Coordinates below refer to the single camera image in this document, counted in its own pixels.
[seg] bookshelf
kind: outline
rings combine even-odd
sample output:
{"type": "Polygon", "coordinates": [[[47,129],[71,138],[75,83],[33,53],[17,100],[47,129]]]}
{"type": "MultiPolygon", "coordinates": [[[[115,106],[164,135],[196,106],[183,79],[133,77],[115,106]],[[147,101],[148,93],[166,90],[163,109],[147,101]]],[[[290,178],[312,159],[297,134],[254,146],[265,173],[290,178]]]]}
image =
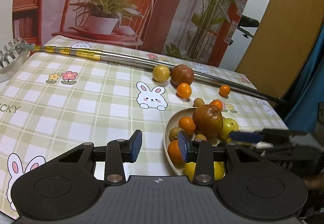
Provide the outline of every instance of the bookshelf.
{"type": "Polygon", "coordinates": [[[13,0],[12,32],[28,43],[41,45],[42,0],[13,0]]]}

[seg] table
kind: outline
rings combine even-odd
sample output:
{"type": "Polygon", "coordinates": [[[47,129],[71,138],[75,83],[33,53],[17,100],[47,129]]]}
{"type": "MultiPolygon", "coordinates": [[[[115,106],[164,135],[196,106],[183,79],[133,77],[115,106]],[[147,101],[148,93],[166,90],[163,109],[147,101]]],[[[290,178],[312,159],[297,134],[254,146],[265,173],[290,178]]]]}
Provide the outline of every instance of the table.
{"type": "MultiPolygon", "coordinates": [[[[91,47],[149,58],[161,64],[185,64],[200,72],[254,88],[242,74],[141,50],[82,43],[61,36],[54,37],[46,45],[91,47]]],[[[225,99],[218,94],[218,88],[197,82],[192,83],[191,88],[191,97],[181,99],[169,80],[157,83],[152,79],[152,73],[145,70],[35,53],[0,95],[0,210],[17,218],[17,213],[12,210],[14,206],[10,206],[7,198],[8,186],[32,165],[42,164],[84,142],[103,146],[114,139],[128,139],[136,129],[143,132],[142,149],[136,163],[125,164],[126,175],[174,174],[163,150],[165,127],[173,114],[192,107],[197,97],[206,103],[221,99],[225,108],[223,116],[235,119],[241,130],[287,128],[265,101],[236,92],[231,92],[225,99]],[[164,111],[141,108],[136,100],[139,94],[137,82],[144,82],[150,90],[163,86],[162,96],[167,108],[164,111]]],[[[102,179],[103,164],[97,168],[95,176],[102,179]]]]}

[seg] white flower pot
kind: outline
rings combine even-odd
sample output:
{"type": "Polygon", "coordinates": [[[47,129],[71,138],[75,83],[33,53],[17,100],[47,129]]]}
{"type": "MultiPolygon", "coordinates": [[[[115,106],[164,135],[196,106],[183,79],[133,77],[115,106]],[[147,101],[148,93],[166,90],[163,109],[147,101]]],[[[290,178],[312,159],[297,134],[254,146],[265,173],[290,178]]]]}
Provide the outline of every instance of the white flower pot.
{"type": "Polygon", "coordinates": [[[110,35],[117,22],[117,18],[88,16],[87,24],[92,33],[110,35]]]}

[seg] bowl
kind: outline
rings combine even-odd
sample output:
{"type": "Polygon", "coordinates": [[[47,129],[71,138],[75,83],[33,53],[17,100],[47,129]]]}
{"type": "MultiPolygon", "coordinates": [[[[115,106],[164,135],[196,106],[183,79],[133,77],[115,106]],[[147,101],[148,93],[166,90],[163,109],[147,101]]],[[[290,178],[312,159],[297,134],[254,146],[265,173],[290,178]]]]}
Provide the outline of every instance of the bowl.
{"type": "MultiPolygon", "coordinates": [[[[172,170],[178,175],[185,175],[184,172],[184,163],[173,163],[167,153],[167,147],[169,146],[169,144],[171,143],[171,140],[169,138],[169,133],[170,130],[174,127],[178,127],[178,122],[179,120],[184,117],[184,116],[189,116],[192,117],[193,112],[195,111],[196,108],[187,108],[181,111],[178,111],[176,114],[174,114],[171,119],[169,120],[169,122],[166,125],[165,128],[165,133],[164,133],[164,140],[163,140],[163,146],[164,146],[164,151],[166,154],[166,158],[172,168],[172,170]]],[[[209,138],[208,139],[209,142],[211,142],[213,144],[213,146],[217,146],[217,144],[220,142],[220,140],[218,139],[218,137],[213,137],[213,138],[209,138]]]]}

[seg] orange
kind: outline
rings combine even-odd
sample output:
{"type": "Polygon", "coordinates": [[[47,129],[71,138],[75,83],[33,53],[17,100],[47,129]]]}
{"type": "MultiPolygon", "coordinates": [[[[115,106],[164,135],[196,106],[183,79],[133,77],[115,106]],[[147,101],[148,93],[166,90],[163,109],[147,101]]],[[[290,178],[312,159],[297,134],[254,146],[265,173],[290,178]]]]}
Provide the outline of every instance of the orange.
{"type": "Polygon", "coordinates": [[[219,88],[219,94],[226,97],[227,95],[229,95],[229,92],[231,91],[231,88],[228,85],[222,85],[219,88]]]}
{"type": "Polygon", "coordinates": [[[173,163],[183,162],[181,154],[180,154],[180,150],[178,147],[178,140],[174,140],[169,144],[169,146],[167,147],[167,154],[169,155],[169,157],[173,163]]]}
{"type": "Polygon", "coordinates": [[[191,95],[191,88],[187,83],[180,83],[177,87],[177,94],[181,98],[188,98],[191,95]]]}
{"type": "Polygon", "coordinates": [[[192,135],[196,130],[196,125],[193,120],[188,117],[184,116],[179,120],[178,126],[182,128],[188,136],[192,135]]]}
{"type": "Polygon", "coordinates": [[[223,109],[223,104],[220,100],[213,100],[210,104],[217,106],[220,111],[223,109]]]}

